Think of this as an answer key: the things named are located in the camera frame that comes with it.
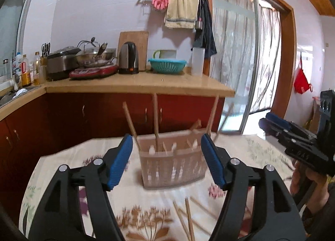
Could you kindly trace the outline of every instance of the door frame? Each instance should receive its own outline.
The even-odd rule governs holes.
[[[213,0],[209,1],[210,11]],[[284,118],[291,97],[296,63],[296,28],[293,8],[284,0],[272,0],[280,5],[281,59],[277,89],[271,112]],[[205,59],[203,74],[209,76],[210,58]]]

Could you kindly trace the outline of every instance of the human hand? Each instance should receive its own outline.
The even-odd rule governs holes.
[[[300,166],[301,164],[298,161],[294,165],[295,170],[292,175],[292,182],[290,186],[290,192],[292,195],[296,194],[300,188],[299,187],[299,182],[300,182],[299,168]],[[323,206],[326,204],[329,198],[328,179],[327,179],[327,176],[316,173],[309,168],[306,169],[306,177],[316,182],[317,184],[311,198],[306,204],[307,208],[314,215],[323,208]]]

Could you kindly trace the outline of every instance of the sink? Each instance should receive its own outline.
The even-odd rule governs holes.
[[[41,86],[38,85],[38,86],[28,86],[28,87],[24,87],[25,89],[27,89],[28,91],[19,95],[20,96],[23,96],[24,94],[26,93],[29,93],[31,91],[33,91],[34,89],[37,89],[37,88],[40,88]],[[4,95],[1,99],[0,99],[0,108],[2,106],[5,106],[6,104],[8,104],[9,102],[11,102],[13,100],[13,97],[16,95],[16,92],[17,91],[10,91],[9,93],[7,93],[6,95]]]

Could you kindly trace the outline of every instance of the wooden cutting board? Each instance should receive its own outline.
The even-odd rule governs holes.
[[[145,71],[148,52],[148,31],[123,31],[120,33],[118,53],[125,42],[133,42],[138,51],[138,69]]]

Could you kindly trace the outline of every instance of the scissors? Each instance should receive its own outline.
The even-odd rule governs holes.
[[[44,43],[41,49],[42,49],[42,56],[47,57],[50,54],[50,43]]]

